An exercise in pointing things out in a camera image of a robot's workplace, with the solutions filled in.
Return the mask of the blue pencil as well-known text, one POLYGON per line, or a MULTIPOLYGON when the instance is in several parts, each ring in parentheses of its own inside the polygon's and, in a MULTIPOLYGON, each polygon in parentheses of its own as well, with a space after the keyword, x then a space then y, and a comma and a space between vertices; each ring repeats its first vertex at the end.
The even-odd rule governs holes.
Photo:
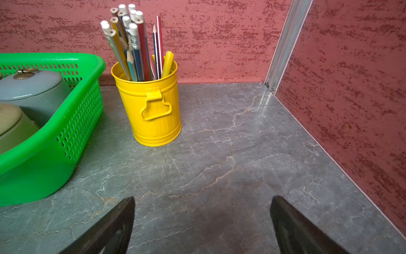
POLYGON ((159 73, 159 57, 158 57, 158 35, 155 24, 153 25, 153 45, 154 45, 154 64, 155 64, 155 72, 156 72, 156 80, 160 79, 159 73))

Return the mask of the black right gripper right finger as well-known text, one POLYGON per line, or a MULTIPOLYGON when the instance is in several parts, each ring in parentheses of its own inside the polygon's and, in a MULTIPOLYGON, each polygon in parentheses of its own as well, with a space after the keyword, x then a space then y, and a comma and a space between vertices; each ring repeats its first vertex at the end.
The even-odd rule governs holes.
POLYGON ((273 197, 270 215, 282 254, 348 253, 282 196, 273 197))

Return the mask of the aluminium corner profile right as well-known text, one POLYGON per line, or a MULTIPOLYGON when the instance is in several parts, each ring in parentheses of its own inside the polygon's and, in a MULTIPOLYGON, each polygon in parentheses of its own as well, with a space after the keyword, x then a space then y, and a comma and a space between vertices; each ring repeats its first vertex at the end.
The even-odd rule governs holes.
POLYGON ((313 0, 293 0, 265 78, 265 85, 275 95, 289 63, 313 0))

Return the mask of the grey-blue tea canister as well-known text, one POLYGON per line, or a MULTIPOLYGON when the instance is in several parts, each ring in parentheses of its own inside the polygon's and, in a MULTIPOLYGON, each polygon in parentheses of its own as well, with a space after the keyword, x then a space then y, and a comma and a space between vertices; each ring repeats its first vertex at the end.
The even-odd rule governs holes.
POLYGON ((19 69, 1 79, 1 102, 19 106, 40 127, 51 119, 70 92, 61 74, 47 70, 19 69))

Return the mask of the green plastic basket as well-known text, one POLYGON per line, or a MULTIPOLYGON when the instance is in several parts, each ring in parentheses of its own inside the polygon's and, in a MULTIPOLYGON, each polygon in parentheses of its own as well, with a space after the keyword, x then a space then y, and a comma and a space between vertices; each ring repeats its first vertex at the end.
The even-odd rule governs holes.
POLYGON ((102 112, 105 61, 84 53, 1 54, 1 73, 33 67, 62 75, 70 94, 33 136, 1 155, 1 205, 43 199, 71 177, 102 112))

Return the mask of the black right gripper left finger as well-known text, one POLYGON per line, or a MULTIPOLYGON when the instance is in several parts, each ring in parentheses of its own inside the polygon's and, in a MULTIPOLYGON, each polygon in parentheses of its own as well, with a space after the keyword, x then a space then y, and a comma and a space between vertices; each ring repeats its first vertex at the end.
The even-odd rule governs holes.
POLYGON ((135 216, 135 199, 127 197, 104 215, 62 254, 127 253, 135 216))

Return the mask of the yellow marker pen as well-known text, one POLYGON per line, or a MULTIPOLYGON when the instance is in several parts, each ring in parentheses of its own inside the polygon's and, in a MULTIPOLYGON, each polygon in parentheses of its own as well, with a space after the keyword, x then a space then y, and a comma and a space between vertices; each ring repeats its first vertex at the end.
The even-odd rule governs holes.
POLYGON ((167 51, 163 60, 164 60, 164 63, 163 63, 163 70, 162 70, 161 78, 165 78, 171 74, 171 67, 172 67, 173 60, 174 60, 174 53, 172 53, 171 51, 167 51))

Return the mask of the yellow metal pencil bucket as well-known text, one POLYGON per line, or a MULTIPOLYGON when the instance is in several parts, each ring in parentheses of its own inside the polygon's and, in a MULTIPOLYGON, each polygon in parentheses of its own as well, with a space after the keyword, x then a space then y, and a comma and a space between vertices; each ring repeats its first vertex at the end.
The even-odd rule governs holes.
POLYGON ((178 65, 174 61, 169 76, 134 82, 126 79, 119 63, 111 69, 134 138, 144 146, 167 145, 181 132, 177 71, 178 65))

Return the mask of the red pencil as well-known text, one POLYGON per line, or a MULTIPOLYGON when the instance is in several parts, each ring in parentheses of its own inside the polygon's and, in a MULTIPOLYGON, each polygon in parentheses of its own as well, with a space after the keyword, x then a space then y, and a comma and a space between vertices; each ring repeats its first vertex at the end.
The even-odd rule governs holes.
POLYGON ((162 30, 161 30, 161 18, 156 17, 156 30, 158 36, 158 55, 159 55, 159 72, 160 77, 163 77, 163 65, 164 65, 164 56, 163 56, 163 43, 162 43, 162 30))

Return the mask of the pencil with white eraser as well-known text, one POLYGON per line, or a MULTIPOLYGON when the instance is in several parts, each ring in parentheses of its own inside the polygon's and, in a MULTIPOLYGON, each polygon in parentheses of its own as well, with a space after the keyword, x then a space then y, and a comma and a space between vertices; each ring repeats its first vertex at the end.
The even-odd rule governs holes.
POLYGON ((138 27, 135 23, 129 24, 129 32, 130 32, 130 36, 131 36, 133 55, 134 55, 134 60, 135 60, 136 73, 137 73, 137 80, 145 81, 143 63, 142 63, 142 55, 141 55, 140 37, 139 37, 139 33, 138 33, 138 27))

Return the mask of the beige tea canister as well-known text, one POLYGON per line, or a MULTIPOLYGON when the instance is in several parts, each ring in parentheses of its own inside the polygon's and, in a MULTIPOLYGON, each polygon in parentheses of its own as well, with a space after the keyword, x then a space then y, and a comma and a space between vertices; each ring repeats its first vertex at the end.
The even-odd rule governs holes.
POLYGON ((20 107, 1 104, 1 154, 18 146, 39 130, 20 107))

